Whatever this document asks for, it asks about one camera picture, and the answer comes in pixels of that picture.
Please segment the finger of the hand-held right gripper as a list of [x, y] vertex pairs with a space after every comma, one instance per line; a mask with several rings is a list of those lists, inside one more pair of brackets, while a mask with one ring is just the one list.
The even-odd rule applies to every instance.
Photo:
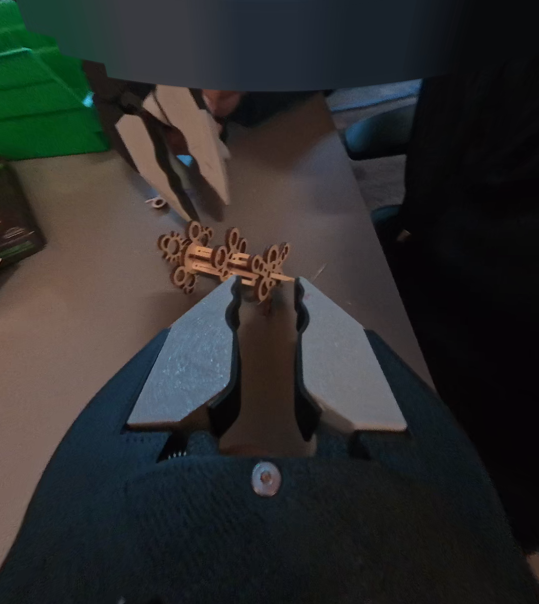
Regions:
[[166, 127], [150, 113], [124, 114], [115, 125], [138, 173], [183, 220], [194, 206], [171, 162]]
[[169, 129], [180, 133], [184, 150], [177, 159], [192, 175], [203, 179], [224, 205], [231, 202], [227, 145], [220, 139], [219, 125], [198, 93], [187, 87], [155, 85], [144, 109]]

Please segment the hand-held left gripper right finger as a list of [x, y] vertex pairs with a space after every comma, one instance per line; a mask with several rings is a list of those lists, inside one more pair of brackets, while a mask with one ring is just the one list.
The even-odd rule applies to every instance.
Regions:
[[363, 326], [303, 277], [294, 293], [295, 418], [304, 441], [320, 426], [346, 436], [404, 433], [407, 422]]

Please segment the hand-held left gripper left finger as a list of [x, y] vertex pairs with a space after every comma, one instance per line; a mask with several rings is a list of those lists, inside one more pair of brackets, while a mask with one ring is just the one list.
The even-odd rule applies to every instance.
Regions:
[[221, 437], [240, 412], [242, 280], [230, 277], [176, 320], [127, 420], [141, 431]]

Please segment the wooden gear model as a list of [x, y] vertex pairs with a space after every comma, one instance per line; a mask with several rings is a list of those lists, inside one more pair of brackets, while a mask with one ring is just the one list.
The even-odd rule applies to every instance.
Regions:
[[183, 234], [170, 231], [157, 239], [163, 260], [171, 266], [170, 281], [183, 293], [193, 293], [201, 276], [220, 283], [237, 277], [249, 289], [250, 298], [263, 304], [271, 300], [276, 288], [295, 282], [283, 271], [290, 253], [288, 243], [270, 245], [256, 254], [248, 251], [248, 240], [236, 227], [229, 228], [217, 245], [211, 245], [213, 237], [212, 228], [190, 221]]

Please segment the black model kit box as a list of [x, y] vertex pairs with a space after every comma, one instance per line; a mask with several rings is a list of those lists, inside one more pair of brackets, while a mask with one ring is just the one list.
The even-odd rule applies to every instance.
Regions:
[[31, 257], [46, 244], [17, 171], [0, 156], [0, 269]]

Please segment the person's right hand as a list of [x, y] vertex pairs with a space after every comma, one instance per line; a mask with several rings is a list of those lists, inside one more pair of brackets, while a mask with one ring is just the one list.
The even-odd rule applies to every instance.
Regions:
[[244, 96], [244, 93], [239, 91], [203, 89], [201, 92], [206, 107], [217, 120], [230, 116]]

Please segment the grey mesh office chair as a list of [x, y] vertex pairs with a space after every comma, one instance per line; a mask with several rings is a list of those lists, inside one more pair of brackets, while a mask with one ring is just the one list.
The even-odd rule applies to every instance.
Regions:
[[414, 103], [366, 117], [350, 125], [342, 135], [349, 159], [365, 161], [405, 155], [415, 113]]

